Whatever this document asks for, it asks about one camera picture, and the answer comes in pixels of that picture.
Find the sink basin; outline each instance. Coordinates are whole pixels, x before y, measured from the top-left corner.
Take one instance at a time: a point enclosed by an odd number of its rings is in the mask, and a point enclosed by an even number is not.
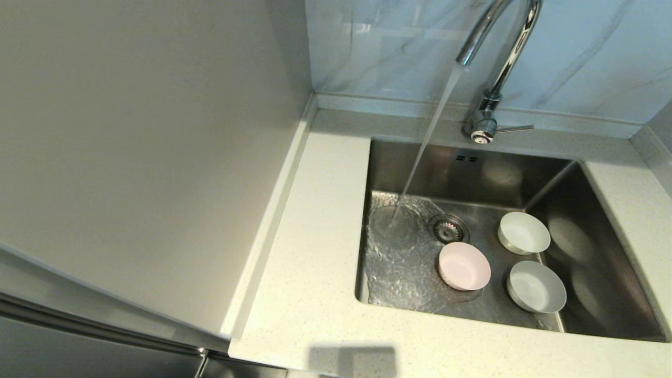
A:
[[[527,328],[664,342],[640,281],[598,197],[576,161],[427,146],[395,215],[419,145],[373,140],[355,294],[372,305]],[[497,238],[511,211],[537,217],[550,247],[520,256]],[[490,283],[457,291],[437,272],[445,241],[465,241],[488,259]],[[532,260],[563,281],[558,313],[529,313],[506,278]]]

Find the water stream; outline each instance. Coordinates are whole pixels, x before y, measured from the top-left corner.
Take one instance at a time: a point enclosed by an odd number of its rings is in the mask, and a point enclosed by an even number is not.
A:
[[[444,107],[446,106],[446,102],[448,101],[448,98],[450,97],[450,94],[453,92],[453,89],[455,89],[455,85],[457,85],[458,80],[460,79],[460,76],[462,72],[465,70],[465,67],[459,63],[454,63],[453,71],[450,73],[450,78],[448,78],[448,82],[446,83],[446,88],[444,89],[444,94],[441,96],[441,100],[439,101],[439,105],[436,107],[436,110],[434,111],[434,115],[431,117],[431,122],[429,123],[429,127],[427,128],[427,132],[425,133],[425,138],[422,140],[422,144],[420,144],[420,150],[418,150],[418,155],[415,158],[415,163],[413,163],[413,168],[411,169],[411,174],[409,174],[408,180],[406,180],[406,184],[404,185],[404,190],[401,192],[401,196],[399,196],[399,202],[396,205],[396,209],[394,210],[394,214],[392,214],[392,219],[391,223],[394,223],[394,220],[396,219],[396,215],[399,212],[399,209],[401,208],[401,205],[404,203],[404,198],[406,196],[406,191],[409,189],[409,186],[411,185],[411,182],[413,181],[413,176],[415,175],[415,170],[418,167],[418,163],[420,162],[420,159],[422,158],[422,154],[425,152],[425,148],[427,147],[427,144],[429,143],[429,139],[431,138],[431,134],[434,132],[434,128],[436,127],[436,123],[439,122],[439,118],[441,117],[441,113],[444,111]]]

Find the chrome faucet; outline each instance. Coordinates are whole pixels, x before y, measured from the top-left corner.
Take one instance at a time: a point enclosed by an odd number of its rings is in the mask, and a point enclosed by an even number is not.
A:
[[[541,0],[527,0],[527,2],[528,15],[523,19],[520,33],[511,47],[509,57],[504,62],[501,71],[499,71],[495,84],[492,88],[483,91],[483,100],[480,103],[480,107],[462,127],[462,132],[476,143],[490,143],[495,138],[496,133],[530,130],[534,128],[533,125],[528,125],[498,130],[497,120],[495,120],[494,115],[495,108],[502,98],[500,91],[504,86],[506,79],[509,77],[518,56],[523,51],[523,47],[525,47],[525,43],[532,33],[532,28],[534,28],[534,24],[537,22],[539,16],[539,11],[541,10]],[[483,40],[490,32],[493,24],[510,3],[511,0],[494,0],[493,3],[490,4],[471,31],[469,38],[467,38],[464,43],[464,46],[456,59],[458,63],[463,66],[471,63],[471,60],[476,56],[478,48],[480,48]]]

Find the bowl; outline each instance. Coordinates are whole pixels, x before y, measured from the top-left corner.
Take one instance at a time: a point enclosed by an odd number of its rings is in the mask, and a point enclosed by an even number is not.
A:
[[[530,312],[554,313],[567,302],[567,292],[560,277],[534,261],[514,265],[506,287],[515,304]]]
[[[439,274],[453,289],[478,290],[490,281],[490,263],[473,245],[456,241],[439,254]]]
[[[514,211],[502,217],[497,229],[504,248],[519,255],[538,254],[550,245],[550,234],[537,218]]]

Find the countertop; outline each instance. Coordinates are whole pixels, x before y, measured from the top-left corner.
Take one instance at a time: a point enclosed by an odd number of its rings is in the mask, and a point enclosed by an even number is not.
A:
[[[418,142],[426,122],[318,111],[243,337],[232,340],[229,354],[345,377],[669,377],[670,343],[476,322],[355,298],[370,139]],[[443,121],[430,143],[579,160],[669,331],[672,199],[628,140],[534,130],[479,146],[457,122]]]

